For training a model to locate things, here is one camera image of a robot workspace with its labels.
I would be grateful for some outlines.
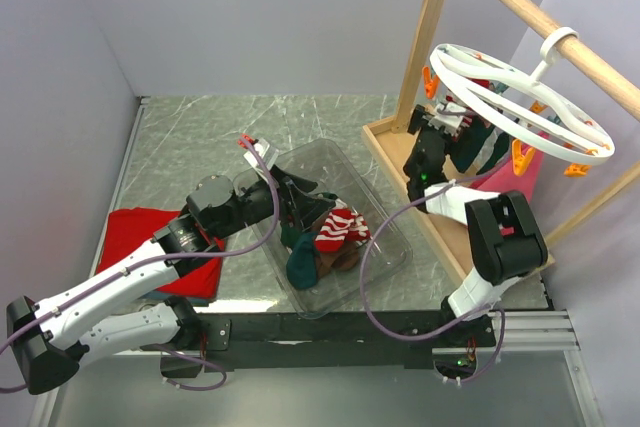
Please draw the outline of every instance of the wooden frame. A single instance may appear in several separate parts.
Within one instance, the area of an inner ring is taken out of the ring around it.
[[[548,37],[561,27],[531,0],[500,1],[542,38]],[[407,127],[420,84],[422,67],[429,54],[443,4],[444,0],[423,0],[395,115],[363,127],[364,143],[402,198],[407,197],[407,178],[402,172],[402,166],[409,157],[415,142],[415,137],[407,133]],[[602,60],[577,37],[565,37],[556,44],[556,48],[563,57],[589,77],[620,106],[640,120],[640,90],[635,85]],[[458,175],[451,165],[445,166],[445,173],[449,178]],[[555,245],[638,177],[640,177],[640,162],[633,165],[574,216],[547,235],[545,237],[547,244],[549,246]],[[425,215],[416,209],[412,209],[411,212],[451,279],[456,283],[462,282],[472,266],[467,229],[453,220],[438,215]]]

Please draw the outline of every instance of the striped sock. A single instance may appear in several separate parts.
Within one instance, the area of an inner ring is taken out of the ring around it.
[[[360,214],[356,214],[353,223],[349,227],[349,232],[347,232],[345,240],[369,240],[370,238],[371,232],[369,231],[369,227],[367,227],[364,217]]]
[[[353,213],[349,209],[333,209],[313,241],[316,249],[319,252],[337,251],[344,243],[353,221]]]

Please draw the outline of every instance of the wooden rod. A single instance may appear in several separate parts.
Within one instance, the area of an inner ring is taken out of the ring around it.
[[[391,131],[406,132],[413,111],[413,103],[416,100],[416,93],[422,78],[422,67],[427,60],[429,48],[433,42],[433,36],[436,33],[436,26],[440,19],[444,0],[423,0],[420,18],[418,19],[418,27],[413,38],[411,53],[407,61],[407,67],[404,71],[404,79],[398,97],[398,106],[393,117]]]
[[[626,187],[638,180],[640,177],[640,162],[636,162],[633,167],[624,172],[606,189],[596,195],[591,202],[576,212],[569,220],[556,227],[549,235],[545,236],[545,241],[549,248],[553,247],[560,240],[565,238],[573,229],[578,227],[604,205],[622,192]]]
[[[543,39],[561,27],[531,0],[500,0],[500,2],[524,20]],[[640,90],[635,85],[574,36],[565,37],[558,42],[556,49],[627,112],[640,120]]]

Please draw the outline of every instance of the clear plastic container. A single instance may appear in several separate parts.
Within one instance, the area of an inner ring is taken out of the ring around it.
[[[350,207],[362,214],[371,233],[375,232],[387,217],[387,213],[374,193],[364,183],[337,144],[318,139],[290,152],[282,154],[276,164],[283,170],[318,182],[317,192],[333,192]],[[253,170],[239,174],[233,181],[237,192],[258,180]],[[262,237],[271,218],[252,226],[257,237]],[[358,250],[360,257],[365,245]],[[286,264],[289,250],[280,243],[280,226],[263,248],[276,274],[278,282],[287,292],[298,314],[307,319],[317,319],[359,295],[359,265],[347,272],[332,271],[306,290],[296,290],[289,284]],[[412,250],[409,242],[391,223],[376,241],[367,265],[367,286],[388,281],[402,267],[410,264]]]

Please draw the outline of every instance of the tabletop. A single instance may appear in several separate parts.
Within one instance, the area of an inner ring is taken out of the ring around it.
[[[140,125],[123,177],[117,208],[179,210],[198,180],[207,175],[233,179],[247,169],[238,137],[264,137],[282,150],[317,138],[335,141],[360,175],[378,193],[388,213],[401,201],[360,140],[364,124],[395,110],[396,96],[198,96],[151,97],[143,104]],[[409,216],[396,224],[413,250],[413,260],[387,282],[370,289],[374,310],[438,309],[454,290],[436,255]],[[256,241],[251,229],[229,239],[228,250]],[[545,309],[544,284],[532,277],[508,290],[506,308]],[[361,310],[359,298],[340,310]],[[216,301],[201,312],[291,312],[262,249],[225,259]]]

